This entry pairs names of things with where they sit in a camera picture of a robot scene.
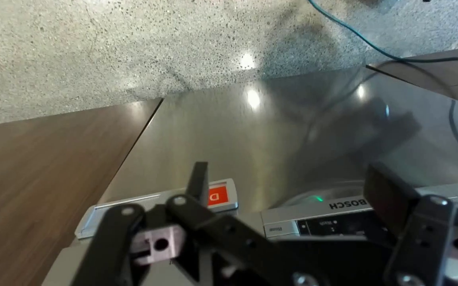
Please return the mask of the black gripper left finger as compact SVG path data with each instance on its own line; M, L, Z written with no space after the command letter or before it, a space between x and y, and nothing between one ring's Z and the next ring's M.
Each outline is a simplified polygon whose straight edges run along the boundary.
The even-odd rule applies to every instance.
M209 164L207 162L196 162L186 194L196 199L201 205L209 202Z

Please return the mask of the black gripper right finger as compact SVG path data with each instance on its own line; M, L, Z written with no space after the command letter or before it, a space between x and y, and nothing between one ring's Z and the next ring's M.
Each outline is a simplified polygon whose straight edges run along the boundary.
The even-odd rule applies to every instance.
M391 169L374 162L366 172L364 199L390 232L401 239L420 194Z

